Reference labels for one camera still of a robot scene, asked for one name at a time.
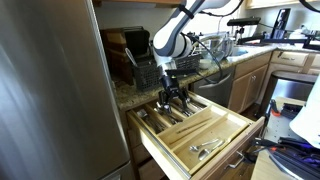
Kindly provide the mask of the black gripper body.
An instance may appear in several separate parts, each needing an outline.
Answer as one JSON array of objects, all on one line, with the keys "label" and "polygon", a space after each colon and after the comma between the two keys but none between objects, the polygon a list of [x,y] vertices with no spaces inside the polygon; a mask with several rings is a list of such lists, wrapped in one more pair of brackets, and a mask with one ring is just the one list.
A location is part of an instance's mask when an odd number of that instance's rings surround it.
[{"label": "black gripper body", "polygon": [[194,68],[160,70],[160,81],[167,94],[167,99],[179,98],[180,86],[177,77],[195,74]]}]

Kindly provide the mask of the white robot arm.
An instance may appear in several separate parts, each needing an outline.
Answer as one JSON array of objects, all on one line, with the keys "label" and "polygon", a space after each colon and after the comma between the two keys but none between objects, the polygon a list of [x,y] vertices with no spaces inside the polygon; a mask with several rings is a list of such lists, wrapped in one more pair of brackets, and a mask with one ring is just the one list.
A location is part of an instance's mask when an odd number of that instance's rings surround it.
[{"label": "white robot arm", "polygon": [[174,62],[176,57],[187,56],[192,43],[182,34],[183,28],[202,10],[217,9],[230,0],[182,0],[167,22],[156,32],[153,38],[153,55],[160,70],[160,82],[163,89],[159,92],[160,107],[171,113],[170,101],[178,98],[183,107],[187,107],[188,93],[179,85],[178,70]]}]

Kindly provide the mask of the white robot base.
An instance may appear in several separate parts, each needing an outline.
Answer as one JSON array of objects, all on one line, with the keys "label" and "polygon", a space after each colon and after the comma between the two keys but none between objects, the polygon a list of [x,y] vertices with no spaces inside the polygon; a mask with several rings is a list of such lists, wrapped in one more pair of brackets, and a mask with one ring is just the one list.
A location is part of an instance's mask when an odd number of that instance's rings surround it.
[{"label": "white robot base", "polygon": [[313,147],[320,149],[320,76],[317,77],[306,104],[289,126]]}]

